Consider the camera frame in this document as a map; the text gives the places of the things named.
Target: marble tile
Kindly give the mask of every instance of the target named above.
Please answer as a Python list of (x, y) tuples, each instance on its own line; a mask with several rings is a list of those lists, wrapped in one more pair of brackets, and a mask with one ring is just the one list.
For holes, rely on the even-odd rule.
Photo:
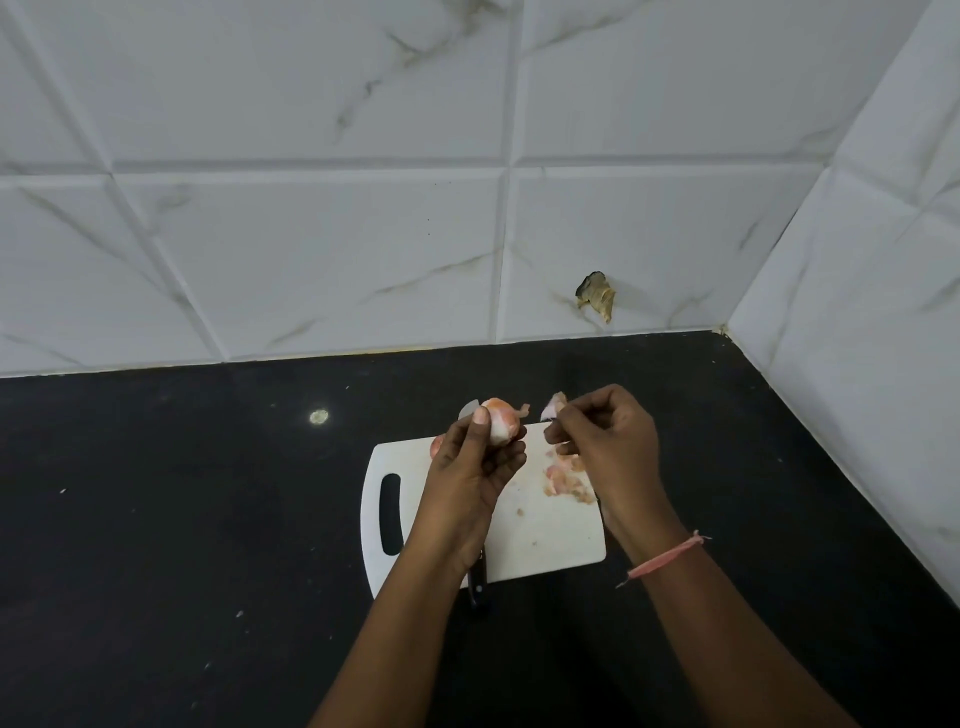
[(497, 170), (121, 176), (233, 356), (486, 342)]
[(926, 213), (768, 378), (960, 594), (960, 229)]
[(57, 108), (31, 76), (0, 12), (0, 175), (36, 172), (52, 165), (88, 166)]
[(960, 5), (934, 2), (838, 151), (844, 163), (922, 205), (960, 186), (958, 29)]
[(508, 0), (22, 5), (121, 162), (500, 156)]
[(529, 2), (522, 154), (828, 155), (925, 5)]
[(754, 364), (766, 372), (801, 351), (916, 212), (842, 169), (825, 170), (731, 316)]
[[(726, 323), (819, 171), (721, 165), (517, 172), (498, 337)], [(617, 291), (608, 326), (574, 302), (594, 270)]]
[(210, 358), (104, 184), (0, 180), (0, 372)]

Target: hand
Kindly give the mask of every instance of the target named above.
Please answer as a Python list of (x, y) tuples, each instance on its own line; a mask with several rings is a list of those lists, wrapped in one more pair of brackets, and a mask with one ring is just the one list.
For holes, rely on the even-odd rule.
[(478, 407), (450, 427), (430, 465), (408, 544), (444, 561), (458, 585), (480, 555), (500, 492), (526, 462), (525, 433), (489, 448), (490, 412)]
[(610, 384), (571, 401), (544, 437), (564, 443), (560, 454), (580, 453), (604, 523), (635, 561), (676, 545), (683, 527), (660, 483), (657, 428), (627, 390)]

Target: knife handle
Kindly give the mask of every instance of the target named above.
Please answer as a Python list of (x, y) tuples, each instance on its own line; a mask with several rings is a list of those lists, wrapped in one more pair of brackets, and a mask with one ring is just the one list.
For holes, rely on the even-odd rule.
[(467, 572), (467, 592), (470, 595), (470, 606), (480, 609), (487, 606), (487, 549), (482, 547), (476, 562)]

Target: wrist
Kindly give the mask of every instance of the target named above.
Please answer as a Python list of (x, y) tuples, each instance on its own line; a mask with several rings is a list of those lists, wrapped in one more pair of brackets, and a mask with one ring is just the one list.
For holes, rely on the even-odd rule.
[(681, 544), (690, 534), (662, 489), (605, 503), (609, 528), (636, 566)]
[(443, 588), (460, 589), (466, 572), (452, 549), (429, 542), (420, 537), (416, 530), (410, 534), (407, 543), (400, 552), (398, 561), (415, 570), (431, 582)]

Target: cutting board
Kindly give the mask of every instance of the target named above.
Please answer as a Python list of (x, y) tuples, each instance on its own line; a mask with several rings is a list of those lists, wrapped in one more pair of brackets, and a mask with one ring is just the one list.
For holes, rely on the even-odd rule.
[[(527, 462), (504, 488), (493, 511), (486, 542), (489, 582), (593, 564), (607, 555), (598, 505), (543, 491), (543, 472), (553, 463), (543, 439), (547, 425), (527, 425), (523, 438)], [(399, 475), (400, 530), (406, 543), (430, 469), (431, 440), (383, 443), (371, 454), (360, 499), (360, 543), (373, 596), (396, 560), (384, 553), (380, 541), (380, 483), (390, 473)], [(586, 473), (576, 474), (589, 484)]]

